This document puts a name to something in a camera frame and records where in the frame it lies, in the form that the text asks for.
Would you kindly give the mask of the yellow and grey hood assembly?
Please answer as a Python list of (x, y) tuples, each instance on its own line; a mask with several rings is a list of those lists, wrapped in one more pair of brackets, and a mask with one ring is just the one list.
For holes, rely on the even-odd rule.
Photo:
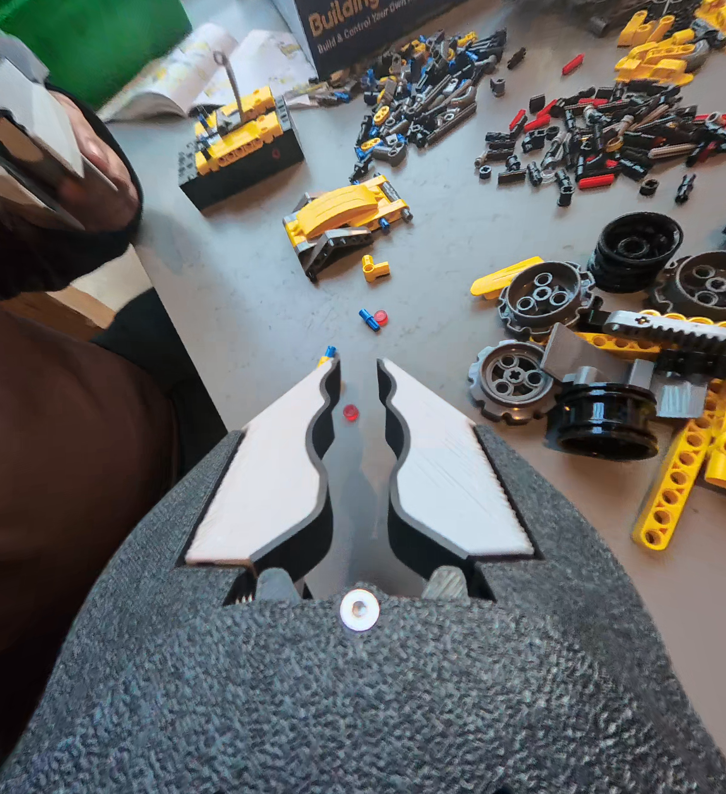
[(304, 275), (311, 283), (340, 256), (373, 243), (376, 233), (390, 233), (413, 213), (388, 177), (374, 174), (347, 187), (305, 193), (283, 218), (283, 227)]

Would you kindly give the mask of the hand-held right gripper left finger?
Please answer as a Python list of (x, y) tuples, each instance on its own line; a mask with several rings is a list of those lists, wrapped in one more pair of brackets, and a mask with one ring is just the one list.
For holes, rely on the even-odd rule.
[(322, 461), (334, 440), (340, 358), (329, 358), (243, 428), (199, 515), (185, 564), (302, 579), (328, 553), (333, 514)]

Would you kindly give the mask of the pile of blue black pieces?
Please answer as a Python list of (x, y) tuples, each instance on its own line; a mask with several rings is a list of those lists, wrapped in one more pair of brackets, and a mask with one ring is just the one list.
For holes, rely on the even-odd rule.
[(487, 36), (438, 30), (382, 51), (365, 69), (342, 72), (344, 83), (312, 81), (311, 105), (337, 106), (361, 96), (367, 108), (349, 183), (372, 176), (376, 162), (402, 164), (410, 147), (436, 144), (475, 114), (478, 85), (496, 72), (507, 38), (504, 27)]

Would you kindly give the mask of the pile of black red pins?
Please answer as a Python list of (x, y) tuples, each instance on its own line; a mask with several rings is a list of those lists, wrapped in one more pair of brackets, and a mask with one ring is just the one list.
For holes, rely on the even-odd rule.
[(649, 176), (654, 167), (680, 160), (687, 171), (674, 201), (686, 203), (691, 170), (726, 154), (726, 110), (700, 113), (696, 104), (684, 104), (686, 85), (615, 78), (551, 100), (536, 94), (506, 129), (485, 135), (475, 173), (499, 185), (556, 184), (558, 206), (568, 206), (576, 191), (603, 190), (619, 176), (651, 196), (658, 186)]

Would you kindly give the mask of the green object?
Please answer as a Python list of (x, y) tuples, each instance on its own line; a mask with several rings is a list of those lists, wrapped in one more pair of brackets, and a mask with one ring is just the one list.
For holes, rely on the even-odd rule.
[(25, 43), (54, 86), (95, 110), (191, 29), (179, 1), (0, 1), (0, 32)]

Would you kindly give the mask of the yellow vehicle chassis assembly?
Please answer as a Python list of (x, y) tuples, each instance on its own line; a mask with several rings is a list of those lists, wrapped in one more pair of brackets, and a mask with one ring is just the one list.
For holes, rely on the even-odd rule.
[(663, 551), (700, 475), (726, 490), (726, 322), (592, 311), (583, 328), (556, 324), (545, 346), (540, 369), (560, 387), (546, 441), (643, 462), (659, 451), (652, 423), (681, 422), (633, 529), (635, 543)]

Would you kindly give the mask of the grey desk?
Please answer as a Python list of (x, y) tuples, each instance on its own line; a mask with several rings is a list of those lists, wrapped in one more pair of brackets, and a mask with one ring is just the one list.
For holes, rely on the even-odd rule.
[[(249, 422), (297, 383), (329, 344), (338, 348), (344, 390), (334, 412), (336, 440), (325, 460), (334, 514), (333, 544), (308, 576), (313, 595), (338, 594), (358, 581), (393, 595), (418, 595), (422, 581), (397, 561), (387, 537), (388, 476), (395, 462), (384, 435), (376, 360), (387, 357), (441, 398), (482, 420), (467, 391), (477, 353), (503, 335), (493, 302), (475, 300), (472, 282), (530, 256), (585, 263), (604, 225), (633, 210), (678, 218), (683, 253), (720, 241), (726, 220), (726, 158), (697, 171), (683, 206), (674, 194), (680, 167), (662, 173), (643, 201), (620, 177), (604, 191), (556, 204), (556, 187), (499, 188), (480, 181), (474, 159), (488, 131), (503, 129), (527, 100), (606, 86), (617, 59), (612, 40), (592, 38), (566, 14), (529, 2), (470, 2), (433, 32), (479, 34), (507, 28), (507, 54), (527, 48), (505, 72), (495, 98), (484, 81), (477, 113), (423, 151), (410, 150), (395, 170), (384, 166), (414, 220), (378, 237), (374, 254), (391, 276), (373, 284), (359, 256), (338, 260), (318, 286), (306, 279), (282, 224), (305, 192), (348, 184), (353, 144), (366, 111), (355, 102), (294, 114), (306, 160), (287, 172), (199, 213), (177, 184), (176, 160), (189, 138), (179, 118), (112, 124), (143, 185), (145, 209), (137, 252), (226, 427)], [(388, 313), (373, 332), (365, 309)], [(342, 415), (359, 410), (356, 422)], [(667, 550), (648, 552), (631, 532), (663, 462), (670, 426), (655, 425), (652, 460), (600, 462), (547, 449), (545, 422), (492, 429), (572, 502), (611, 547), (645, 600), (676, 673), (726, 756), (726, 492), (699, 484)]]

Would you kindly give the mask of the person's black trouser legs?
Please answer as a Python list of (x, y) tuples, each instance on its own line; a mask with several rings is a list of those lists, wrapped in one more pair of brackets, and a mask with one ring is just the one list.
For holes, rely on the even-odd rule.
[(183, 478), (228, 433), (158, 293), (134, 297), (92, 339), (145, 371), (172, 404)]

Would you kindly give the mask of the black box with yellow beams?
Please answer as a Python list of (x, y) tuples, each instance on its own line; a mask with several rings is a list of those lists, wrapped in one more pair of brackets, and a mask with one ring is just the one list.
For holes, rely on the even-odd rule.
[(213, 51), (234, 102), (199, 111), (194, 139), (179, 153), (178, 184), (200, 211), (304, 161), (286, 99), (267, 86), (242, 96), (228, 55)]

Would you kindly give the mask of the pile of yellow connectors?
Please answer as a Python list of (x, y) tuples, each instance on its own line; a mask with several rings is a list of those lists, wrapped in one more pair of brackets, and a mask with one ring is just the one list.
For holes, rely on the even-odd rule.
[(726, 1), (629, 2), (602, 30), (618, 28), (616, 82), (690, 84), (713, 53), (726, 54)]

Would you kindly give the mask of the yellow curved panel piece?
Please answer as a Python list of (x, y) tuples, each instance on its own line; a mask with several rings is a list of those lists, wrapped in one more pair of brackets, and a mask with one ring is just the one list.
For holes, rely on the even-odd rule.
[(497, 272), (490, 273), (475, 280), (470, 287), (470, 294), (473, 297), (492, 300), (497, 298), (500, 293), (508, 287), (520, 273), (527, 269), (543, 264), (545, 261), (540, 256), (532, 256), (526, 260), (519, 261)]

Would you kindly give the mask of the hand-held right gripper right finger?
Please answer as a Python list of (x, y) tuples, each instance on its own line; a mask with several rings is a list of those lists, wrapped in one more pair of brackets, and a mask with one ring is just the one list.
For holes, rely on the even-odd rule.
[(475, 423), (393, 361), (378, 359), (376, 370), (395, 455), (388, 540), (396, 558), (425, 580), (452, 566), (467, 581), (477, 564), (534, 558)]

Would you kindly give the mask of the cluster of grey sprocket wheels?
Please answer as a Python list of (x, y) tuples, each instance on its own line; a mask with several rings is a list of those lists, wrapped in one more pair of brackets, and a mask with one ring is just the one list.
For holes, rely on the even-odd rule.
[(592, 311), (675, 313), (726, 322), (726, 249), (674, 256), (645, 292), (602, 292), (587, 264), (571, 261), (545, 261), (517, 275), (496, 298), (510, 337), (479, 352), (469, 370), (470, 395), (481, 414), (516, 425), (548, 419), (560, 387), (540, 363), (556, 324), (582, 332)]

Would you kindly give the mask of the dark kit box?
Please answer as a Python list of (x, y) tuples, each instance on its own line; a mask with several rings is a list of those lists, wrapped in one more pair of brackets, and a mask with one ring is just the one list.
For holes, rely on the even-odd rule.
[(458, 1), (274, 1), (318, 77), (351, 67)]

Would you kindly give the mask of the black wheel rim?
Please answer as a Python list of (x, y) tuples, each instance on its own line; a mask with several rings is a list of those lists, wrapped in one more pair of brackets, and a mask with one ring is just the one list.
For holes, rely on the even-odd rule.
[(628, 213), (603, 228), (587, 268), (602, 292), (645, 292), (683, 239), (683, 229), (668, 215)]

